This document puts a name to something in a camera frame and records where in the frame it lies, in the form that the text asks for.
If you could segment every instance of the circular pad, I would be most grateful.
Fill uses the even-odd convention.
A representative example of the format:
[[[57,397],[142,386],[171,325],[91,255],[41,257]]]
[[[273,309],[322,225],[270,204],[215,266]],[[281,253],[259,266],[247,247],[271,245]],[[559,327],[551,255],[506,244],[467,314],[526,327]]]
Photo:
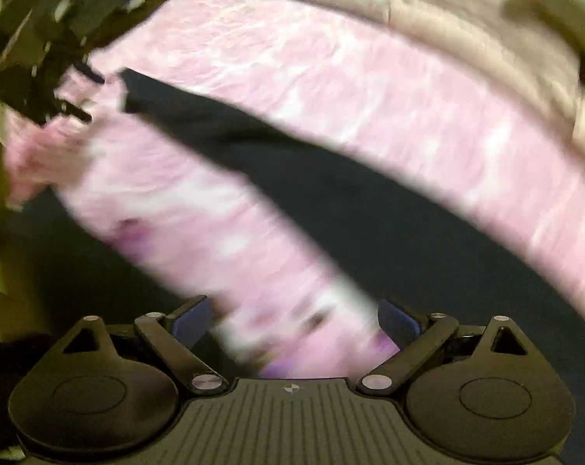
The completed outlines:
[[[100,414],[116,407],[126,394],[124,383],[113,377],[81,375],[61,383],[53,394],[53,401],[65,412]]]
[[[529,409],[531,395],[526,388],[510,379],[486,377],[462,386],[461,402],[477,416],[504,420],[516,418]]]

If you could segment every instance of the metal screw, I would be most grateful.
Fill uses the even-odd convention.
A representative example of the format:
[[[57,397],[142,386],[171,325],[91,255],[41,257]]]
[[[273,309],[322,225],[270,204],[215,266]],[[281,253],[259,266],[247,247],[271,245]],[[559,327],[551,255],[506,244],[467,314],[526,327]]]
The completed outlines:
[[[392,381],[386,375],[370,374],[361,380],[361,384],[370,390],[385,390],[392,385]]]
[[[198,390],[214,390],[223,384],[223,379],[214,374],[200,374],[191,381],[193,386]]]

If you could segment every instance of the dark green fabric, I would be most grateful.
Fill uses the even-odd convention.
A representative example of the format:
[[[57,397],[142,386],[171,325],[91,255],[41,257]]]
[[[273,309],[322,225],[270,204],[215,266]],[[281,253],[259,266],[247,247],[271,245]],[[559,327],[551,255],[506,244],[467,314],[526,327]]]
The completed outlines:
[[[41,126],[60,113],[88,122],[85,112],[56,99],[54,91],[71,65],[122,36],[167,0],[145,0],[126,12],[128,1],[2,0],[0,101]],[[66,12],[59,19],[60,7]]]

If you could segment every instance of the pink fleece blanket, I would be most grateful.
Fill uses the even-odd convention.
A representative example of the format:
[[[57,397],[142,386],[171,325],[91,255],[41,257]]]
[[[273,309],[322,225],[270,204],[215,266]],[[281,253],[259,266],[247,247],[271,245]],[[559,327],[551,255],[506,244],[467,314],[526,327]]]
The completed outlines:
[[[71,74],[62,89],[93,114],[90,126],[40,129],[11,114],[13,201],[54,184],[86,228],[164,284],[213,295],[223,342],[264,375],[355,377],[397,347],[368,298],[242,177],[119,111],[122,67],[411,183],[585,315],[584,166],[517,100],[449,58],[300,2],[173,0],[92,60],[103,87]]]

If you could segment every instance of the beige fabric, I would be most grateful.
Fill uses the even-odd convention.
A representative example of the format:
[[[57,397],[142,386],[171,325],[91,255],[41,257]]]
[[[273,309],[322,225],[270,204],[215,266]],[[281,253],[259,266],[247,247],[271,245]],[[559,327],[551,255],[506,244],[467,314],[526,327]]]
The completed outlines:
[[[517,1],[306,1],[379,22],[452,54],[518,94],[585,153],[578,57]]]

